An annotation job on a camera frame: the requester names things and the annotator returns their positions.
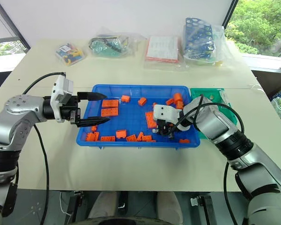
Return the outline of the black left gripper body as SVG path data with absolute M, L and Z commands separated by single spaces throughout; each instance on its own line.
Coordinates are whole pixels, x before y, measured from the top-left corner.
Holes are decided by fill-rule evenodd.
M 80 100 L 77 96 L 71 96 L 69 101 L 60 107 L 61 118 L 69 121 L 71 124 L 80 124 L 81 110 L 78 107 Z

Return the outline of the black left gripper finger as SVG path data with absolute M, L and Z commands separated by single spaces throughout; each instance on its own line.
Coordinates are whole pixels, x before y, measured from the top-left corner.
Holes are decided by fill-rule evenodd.
M 106 123 L 110 120 L 108 117 L 101 117 L 101 116 L 95 116 L 95 117 L 88 117 L 87 119 L 79 119 L 78 121 L 78 127 L 91 127 L 91 126 L 97 126 L 103 123 Z
M 106 99 L 107 96 L 98 92 L 77 92 L 77 100 L 98 101 Z

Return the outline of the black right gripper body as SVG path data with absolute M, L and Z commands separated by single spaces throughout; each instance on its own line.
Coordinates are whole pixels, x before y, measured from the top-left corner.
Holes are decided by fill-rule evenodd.
M 156 129 L 158 130 L 158 133 L 168 133 L 169 131 L 171 131 L 171 129 L 174 126 L 173 123 L 160 119 L 158 119 L 156 123 L 157 123 Z

